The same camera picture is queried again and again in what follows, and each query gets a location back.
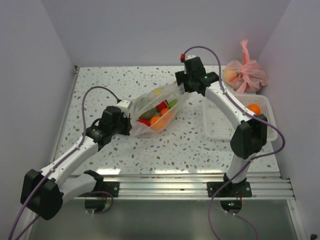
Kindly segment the clear printed plastic bag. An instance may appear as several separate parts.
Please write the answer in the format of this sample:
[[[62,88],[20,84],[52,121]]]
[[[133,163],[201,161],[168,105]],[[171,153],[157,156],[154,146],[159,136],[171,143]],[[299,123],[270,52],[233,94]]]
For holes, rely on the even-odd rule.
[[[183,87],[178,86],[176,83],[160,86],[137,97],[133,100],[133,106],[130,110],[130,124],[132,126],[130,135],[133,137],[150,137],[162,132],[176,117],[188,98],[189,94],[184,92]],[[170,109],[169,116],[163,116],[166,121],[166,126],[163,130],[154,131],[151,128],[150,119],[139,118],[143,113],[156,107],[164,100],[169,103],[174,99],[178,99],[178,103]]]

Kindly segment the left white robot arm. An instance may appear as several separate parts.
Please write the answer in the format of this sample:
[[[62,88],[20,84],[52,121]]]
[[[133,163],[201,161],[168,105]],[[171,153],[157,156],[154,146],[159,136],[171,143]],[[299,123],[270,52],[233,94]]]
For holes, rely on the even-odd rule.
[[[64,203],[80,195],[104,193],[103,177],[93,170],[86,170],[76,178],[70,175],[88,158],[109,144],[113,136],[130,134],[130,109],[132,102],[122,100],[107,106],[98,125],[88,127],[71,149],[60,158],[42,168],[31,169],[23,180],[20,202],[44,220],[52,219]]]

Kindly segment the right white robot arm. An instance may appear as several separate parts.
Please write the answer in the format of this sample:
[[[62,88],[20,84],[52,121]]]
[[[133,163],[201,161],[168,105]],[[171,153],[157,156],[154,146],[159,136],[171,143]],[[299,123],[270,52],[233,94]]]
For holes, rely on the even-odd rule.
[[[186,93],[196,92],[215,104],[232,124],[235,132],[230,140],[233,158],[225,173],[223,192],[235,196],[247,177],[249,165],[267,143],[267,118],[246,108],[234,97],[215,72],[206,72],[198,56],[184,53],[180,57],[184,70],[175,73],[177,85]]]

